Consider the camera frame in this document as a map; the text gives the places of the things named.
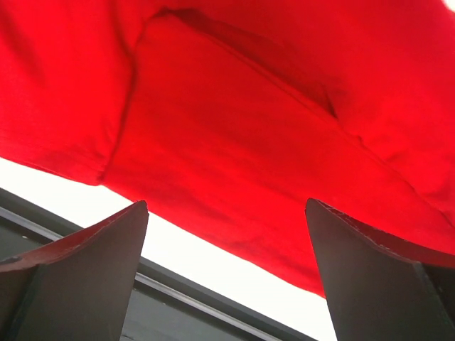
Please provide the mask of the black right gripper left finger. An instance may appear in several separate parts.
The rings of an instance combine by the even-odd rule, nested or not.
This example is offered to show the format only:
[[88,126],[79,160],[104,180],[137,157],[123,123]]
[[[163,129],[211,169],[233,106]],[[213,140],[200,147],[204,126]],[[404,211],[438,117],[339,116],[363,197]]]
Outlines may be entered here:
[[147,222],[139,201],[1,261],[1,339],[119,340]]

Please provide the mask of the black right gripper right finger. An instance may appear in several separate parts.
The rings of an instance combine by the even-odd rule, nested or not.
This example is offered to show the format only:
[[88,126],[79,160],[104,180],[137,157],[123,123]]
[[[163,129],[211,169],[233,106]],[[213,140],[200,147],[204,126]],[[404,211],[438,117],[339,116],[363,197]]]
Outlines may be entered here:
[[338,340],[454,339],[454,256],[319,200],[305,213]]

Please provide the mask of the red t shirt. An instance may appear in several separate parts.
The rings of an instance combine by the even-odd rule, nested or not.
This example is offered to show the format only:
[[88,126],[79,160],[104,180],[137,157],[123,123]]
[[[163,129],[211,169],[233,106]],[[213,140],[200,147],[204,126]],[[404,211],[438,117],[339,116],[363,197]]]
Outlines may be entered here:
[[454,252],[442,1],[2,1],[1,157],[323,294],[304,206]]

